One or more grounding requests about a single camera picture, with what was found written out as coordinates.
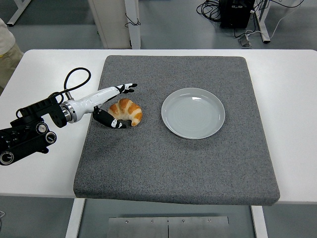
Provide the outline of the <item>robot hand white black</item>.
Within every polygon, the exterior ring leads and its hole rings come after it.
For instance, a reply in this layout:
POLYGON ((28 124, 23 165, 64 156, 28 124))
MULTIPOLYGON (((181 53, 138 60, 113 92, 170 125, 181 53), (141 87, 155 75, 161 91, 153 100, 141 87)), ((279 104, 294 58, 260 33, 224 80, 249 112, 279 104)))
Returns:
POLYGON ((126 128, 126 125, 119 122, 108 112, 101 110, 99 107, 115 98, 121 93, 134 92, 133 88, 136 87, 136 83, 127 83, 118 86, 108 87, 97 91, 95 94, 86 96, 80 100, 68 100, 68 104, 71 106, 70 112, 72 115, 71 123, 79 121, 84 114, 92 113, 93 119, 99 123, 110 128, 126 128))

